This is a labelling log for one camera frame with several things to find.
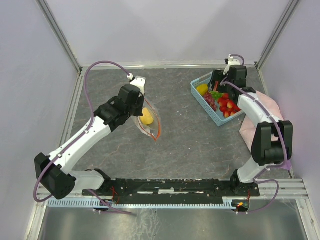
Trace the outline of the yellow star fruit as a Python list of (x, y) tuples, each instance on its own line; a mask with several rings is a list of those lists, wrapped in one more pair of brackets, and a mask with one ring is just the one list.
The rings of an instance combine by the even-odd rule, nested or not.
[(208, 88), (208, 85), (204, 83), (204, 84), (198, 85), (196, 87), (196, 90), (201, 96), (204, 96), (209, 91), (209, 88)]

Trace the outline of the yellow mango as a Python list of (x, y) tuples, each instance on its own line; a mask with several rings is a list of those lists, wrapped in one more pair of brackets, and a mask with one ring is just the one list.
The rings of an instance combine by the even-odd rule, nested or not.
[(154, 122), (154, 118), (147, 107), (142, 109), (142, 115), (139, 117), (143, 125), (151, 125)]

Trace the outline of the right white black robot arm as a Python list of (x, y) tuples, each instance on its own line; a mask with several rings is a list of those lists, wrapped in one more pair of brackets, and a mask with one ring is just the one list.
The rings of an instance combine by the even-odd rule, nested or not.
[(247, 86), (247, 75), (246, 66), (232, 65), (226, 73), (214, 70), (209, 82), (219, 92), (228, 94), (255, 129), (250, 159), (230, 178), (229, 189), (236, 196), (257, 184), (264, 172), (284, 167), (292, 157), (293, 148), (293, 124), (276, 117), (261, 103), (257, 92)]

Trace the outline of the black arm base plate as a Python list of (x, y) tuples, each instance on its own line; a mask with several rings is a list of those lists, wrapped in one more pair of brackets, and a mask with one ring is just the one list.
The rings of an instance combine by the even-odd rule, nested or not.
[(259, 197), (256, 183), (219, 179), (124, 179), (108, 180), (98, 196), (115, 197), (117, 204), (179, 205), (221, 204), (223, 197)]

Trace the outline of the orange pink peach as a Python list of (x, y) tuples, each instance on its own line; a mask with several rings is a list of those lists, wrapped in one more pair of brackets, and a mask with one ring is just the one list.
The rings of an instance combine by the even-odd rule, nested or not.
[(218, 81), (215, 81), (215, 83), (214, 83), (214, 85), (213, 85), (212, 91), (213, 91), (213, 92), (217, 92), (218, 86), (219, 86), (219, 82), (218, 82)]

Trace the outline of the clear orange zip top bag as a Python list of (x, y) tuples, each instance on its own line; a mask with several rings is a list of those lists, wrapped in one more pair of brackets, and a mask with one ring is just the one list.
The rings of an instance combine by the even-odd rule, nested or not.
[(133, 122), (141, 133), (152, 138), (155, 142), (162, 133), (161, 117), (157, 108), (147, 98), (142, 106), (142, 116), (134, 116)]

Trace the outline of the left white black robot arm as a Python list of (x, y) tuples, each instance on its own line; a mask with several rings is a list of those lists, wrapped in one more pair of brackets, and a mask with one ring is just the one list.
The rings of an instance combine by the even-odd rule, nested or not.
[(121, 87), (117, 96), (99, 106), (89, 122), (63, 146), (49, 155), (39, 153), (35, 159), (37, 184), (61, 200), (74, 190), (95, 190), (106, 195), (111, 189), (108, 176), (99, 169), (74, 171), (77, 162), (96, 143), (111, 134), (131, 117), (142, 115), (145, 80), (137, 78)]

